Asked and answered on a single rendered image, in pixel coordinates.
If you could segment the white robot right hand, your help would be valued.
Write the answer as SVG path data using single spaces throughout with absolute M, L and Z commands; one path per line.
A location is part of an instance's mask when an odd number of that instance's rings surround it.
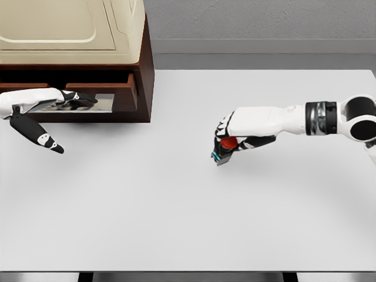
M 281 132 L 277 114 L 279 110 L 274 107 L 240 107 L 219 122 L 214 138 L 236 137 L 238 147 L 234 152 L 273 143 Z

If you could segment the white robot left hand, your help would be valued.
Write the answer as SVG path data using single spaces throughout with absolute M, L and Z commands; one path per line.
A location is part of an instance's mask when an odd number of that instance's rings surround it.
M 90 95 L 56 88 L 35 88 L 13 90 L 0 94 L 0 119 L 9 120 L 10 126 L 32 143 L 57 153 L 64 148 L 57 144 L 48 132 L 28 112 L 68 104 L 73 107 L 85 106 L 82 101 L 97 103 Z

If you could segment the red button switch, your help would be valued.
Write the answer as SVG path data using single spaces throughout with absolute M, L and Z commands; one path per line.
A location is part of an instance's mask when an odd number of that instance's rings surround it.
M 230 136 L 223 139 L 214 139 L 214 149 L 211 153 L 211 157 L 215 161 L 216 165 L 220 166 L 227 163 L 235 149 L 238 147 L 238 141 L 236 137 Z

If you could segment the brown drawer with silver handle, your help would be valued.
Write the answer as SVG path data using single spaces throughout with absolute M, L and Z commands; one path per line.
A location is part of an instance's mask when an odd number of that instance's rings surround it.
M 68 104 L 28 113 L 53 110 L 99 110 L 105 113 L 135 111 L 137 90 L 134 76 L 125 70 L 0 70 L 0 94 L 13 90 L 56 88 L 84 93 L 98 100 L 85 106 Z

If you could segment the brown cabinet with cream top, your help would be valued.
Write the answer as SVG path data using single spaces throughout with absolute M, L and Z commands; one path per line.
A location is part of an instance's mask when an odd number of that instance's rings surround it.
M 137 109 L 28 113 L 39 123 L 149 122 L 155 68 L 143 0 L 0 0 L 0 71 L 119 70 Z

